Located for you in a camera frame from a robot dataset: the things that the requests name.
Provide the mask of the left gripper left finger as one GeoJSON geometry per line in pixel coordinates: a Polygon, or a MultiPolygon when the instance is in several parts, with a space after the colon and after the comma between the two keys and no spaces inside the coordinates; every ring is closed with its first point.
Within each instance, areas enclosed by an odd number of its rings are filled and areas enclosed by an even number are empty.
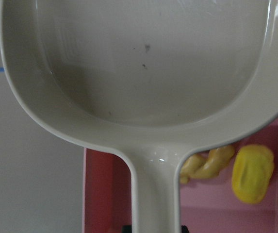
{"type": "Polygon", "coordinates": [[[122,233],[132,233],[132,225],[123,225],[121,232],[122,233]]]}

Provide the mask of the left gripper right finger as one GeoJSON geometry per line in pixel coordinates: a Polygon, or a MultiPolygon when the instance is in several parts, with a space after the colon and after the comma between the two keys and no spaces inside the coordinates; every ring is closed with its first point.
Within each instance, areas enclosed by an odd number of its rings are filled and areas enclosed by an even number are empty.
{"type": "Polygon", "coordinates": [[[187,226],[185,226],[185,225],[181,226],[181,233],[189,233],[187,226]]]}

